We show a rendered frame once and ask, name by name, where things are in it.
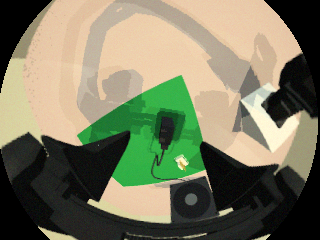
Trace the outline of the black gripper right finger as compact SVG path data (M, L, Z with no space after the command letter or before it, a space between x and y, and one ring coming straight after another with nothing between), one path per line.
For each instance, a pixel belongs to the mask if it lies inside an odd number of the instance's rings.
M217 212L232 208L231 204L255 187L257 181L276 173L276 169L280 167L277 164L249 167L205 141L201 141L199 149Z

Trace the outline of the green circuit board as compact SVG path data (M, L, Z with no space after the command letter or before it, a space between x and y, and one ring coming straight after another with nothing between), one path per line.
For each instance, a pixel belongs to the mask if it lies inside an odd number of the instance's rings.
M159 143L163 117L171 117L175 129L171 145L164 149L161 163L157 165L156 155L160 160L163 151ZM183 75L173 77L112 109L77 137L84 145L127 129L131 140L112 175L123 187L156 184L171 181L160 179L181 179L204 171L199 149L203 135Z

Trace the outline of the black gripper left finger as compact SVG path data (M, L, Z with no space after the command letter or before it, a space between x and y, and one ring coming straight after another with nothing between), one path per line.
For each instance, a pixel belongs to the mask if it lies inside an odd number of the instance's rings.
M100 201L108 181L116 171L117 164L128 147L129 131L105 137L95 143L73 145L63 143L48 135L40 136L49 156L55 157L64 167L68 167L79 184L91 196L89 199Z

